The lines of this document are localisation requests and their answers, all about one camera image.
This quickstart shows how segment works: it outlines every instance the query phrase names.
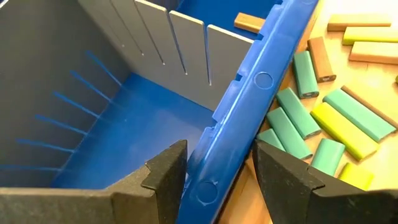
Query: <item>storage bin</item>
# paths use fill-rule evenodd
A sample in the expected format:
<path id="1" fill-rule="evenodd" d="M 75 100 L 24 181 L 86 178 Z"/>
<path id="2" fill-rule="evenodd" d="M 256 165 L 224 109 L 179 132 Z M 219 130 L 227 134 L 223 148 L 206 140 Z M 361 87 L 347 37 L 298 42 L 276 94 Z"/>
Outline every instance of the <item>storage bin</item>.
<path id="1" fill-rule="evenodd" d="M 316 4 L 8 1 L 0 186 L 103 189 L 188 139 L 177 222 L 213 222 Z"/>

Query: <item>circular mark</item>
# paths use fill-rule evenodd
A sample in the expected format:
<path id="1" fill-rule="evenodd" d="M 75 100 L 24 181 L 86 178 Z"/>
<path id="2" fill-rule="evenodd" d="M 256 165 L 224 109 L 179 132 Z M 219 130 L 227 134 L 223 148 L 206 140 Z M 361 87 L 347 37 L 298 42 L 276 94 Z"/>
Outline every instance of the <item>circular mark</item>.
<path id="1" fill-rule="evenodd" d="M 217 187 L 210 181 L 200 183 L 197 192 L 197 198 L 201 203 L 214 202 L 218 195 Z"/>
<path id="2" fill-rule="evenodd" d="M 268 90 L 274 86 L 274 79 L 266 72 L 257 73 L 254 77 L 254 84 L 263 90 Z"/>

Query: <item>wooden table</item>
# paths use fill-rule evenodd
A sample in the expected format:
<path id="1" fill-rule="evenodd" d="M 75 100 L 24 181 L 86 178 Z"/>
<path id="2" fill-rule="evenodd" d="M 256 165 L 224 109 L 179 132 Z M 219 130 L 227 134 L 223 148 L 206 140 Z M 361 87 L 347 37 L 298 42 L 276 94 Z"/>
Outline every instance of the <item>wooden table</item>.
<path id="1" fill-rule="evenodd" d="M 302 103 L 311 111 L 312 108 L 322 102 L 323 97 L 332 90 L 340 88 L 347 82 L 362 80 L 376 88 L 383 89 L 388 95 L 381 97 L 391 98 L 391 106 L 397 106 L 398 85 L 395 83 L 395 77 L 398 75 L 397 65 L 384 65 L 367 62 L 350 62 L 348 55 L 351 46 L 342 46 L 341 40 L 343 32 L 326 32 L 327 22 L 331 14 L 336 13 L 387 13 L 393 17 L 393 27 L 398 27 L 398 1 L 396 0 L 323 0 L 318 5 L 319 14 L 314 13 L 312 20 L 308 24 L 306 33 L 297 51 L 303 51 L 306 48 L 308 36 L 324 36 L 326 49 L 331 61 L 333 71 L 337 74 L 337 79 L 330 83 L 320 83 L 320 95 L 317 98 L 302 100 Z M 295 90 L 295 80 L 291 69 L 288 70 L 282 88 L 287 86 Z M 276 103 L 272 105 L 272 110 L 278 107 Z M 265 121 L 261 131 L 269 128 Z M 321 138 L 331 138 L 322 131 L 318 136 L 306 140 L 310 149 L 315 152 Z M 370 158 L 358 163 L 347 152 L 343 155 L 338 166 L 336 174 L 340 173 L 341 168 L 346 162 L 353 162 L 375 174 L 375 178 L 370 186 L 370 190 L 376 189 L 398 189 L 398 133 L 392 134 L 381 142 L 380 150 Z M 259 186 L 253 176 L 251 156 L 245 162 L 235 185 L 225 205 L 223 213 L 220 215 L 219 223 L 270 223 L 271 219 L 262 199 Z"/>

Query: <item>colored block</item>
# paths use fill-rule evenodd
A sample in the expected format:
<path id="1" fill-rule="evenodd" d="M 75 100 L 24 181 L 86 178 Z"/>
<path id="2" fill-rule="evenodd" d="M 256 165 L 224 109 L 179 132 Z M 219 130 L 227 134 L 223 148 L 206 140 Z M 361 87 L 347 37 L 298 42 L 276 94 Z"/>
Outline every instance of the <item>colored block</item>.
<path id="1" fill-rule="evenodd" d="M 374 174 L 362 167 L 347 162 L 338 178 L 354 187 L 367 190 L 372 183 Z"/>
<path id="2" fill-rule="evenodd" d="M 330 136 L 343 143 L 358 161 L 378 150 L 379 145 L 375 141 L 328 103 L 318 105 L 311 111 L 311 115 Z"/>
<path id="3" fill-rule="evenodd" d="M 349 59 L 398 65 L 398 43 L 355 42 Z"/>
<path id="4" fill-rule="evenodd" d="M 263 140 L 266 143 L 273 145 L 275 147 L 277 147 L 278 149 L 282 150 L 282 151 L 286 151 L 284 146 L 282 145 L 282 143 L 280 142 L 278 136 L 276 136 L 275 131 L 270 128 L 267 131 L 263 131 L 262 133 L 257 135 L 257 139 Z"/>
<path id="5" fill-rule="evenodd" d="M 315 78 L 309 51 L 295 54 L 293 57 L 294 75 L 300 99 L 313 98 L 319 95 L 318 83 Z"/>
<path id="6" fill-rule="evenodd" d="M 308 159 L 312 153 L 282 108 L 267 114 L 267 119 L 286 152 L 299 159 Z"/>
<path id="7" fill-rule="evenodd" d="M 331 69 L 328 52 L 326 51 L 323 37 L 316 37 L 308 40 L 312 65 L 314 67 L 317 82 L 330 82 L 336 79 L 336 75 Z"/>
<path id="8" fill-rule="evenodd" d="M 343 45 L 353 45 L 356 41 L 398 42 L 398 29 L 391 27 L 347 27 Z"/>
<path id="9" fill-rule="evenodd" d="M 321 133 L 319 125 L 301 104 L 291 88 L 278 92 L 276 98 L 303 139 Z"/>
<path id="10" fill-rule="evenodd" d="M 381 139 L 396 130 L 395 127 L 367 109 L 343 90 L 332 91 L 324 97 L 323 101 L 334 107 L 335 110 L 376 142 L 381 141 Z"/>
<path id="11" fill-rule="evenodd" d="M 235 18 L 234 26 L 257 34 L 265 22 L 263 18 L 240 12 Z"/>
<path id="12" fill-rule="evenodd" d="M 386 14 L 334 14 L 328 31 L 345 31 L 347 27 L 389 27 L 392 18 Z"/>
<path id="13" fill-rule="evenodd" d="M 311 166 L 334 176 L 340 159 L 343 156 L 344 149 L 345 146 L 340 142 L 322 139 L 312 159 Z"/>

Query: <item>brown block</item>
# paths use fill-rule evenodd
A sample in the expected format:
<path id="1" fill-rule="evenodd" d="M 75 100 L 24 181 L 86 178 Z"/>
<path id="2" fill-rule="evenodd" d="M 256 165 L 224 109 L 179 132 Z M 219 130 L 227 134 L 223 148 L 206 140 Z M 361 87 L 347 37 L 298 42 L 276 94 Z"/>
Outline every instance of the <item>brown block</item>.
<path id="1" fill-rule="evenodd" d="M 396 100 L 383 100 L 380 97 L 384 95 L 382 90 L 360 82 L 345 84 L 341 89 L 398 129 L 398 110 L 391 106 L 392 102 L 398 100 L 397 97 Z"/>
<path id="2" fill-rule="evenodd" d="M 308 40 L 312 65 L 317 77 L 317 82 L 330 82 L 336 79 L 336 75 L 331 69 L 328 53 L 326 52 L 323 37 L 316 37 Z"/>
<path id="3" fill-rule="evenodd" d="M 392 19 L 386 14 L 334 14 L 328 31 L 345 31 L 347 27 L 389 27 Z"/>
<path id="4" fill-rule="evenodd" d="M 398 65 L 398 43 L 355 42 L 349 59 Z"/>
<path id="5" fill-rule="evenodd" d="M 240 12 L 235 18 L 234 26 L 257 34 L 265 21 L 265 19 Z"/>

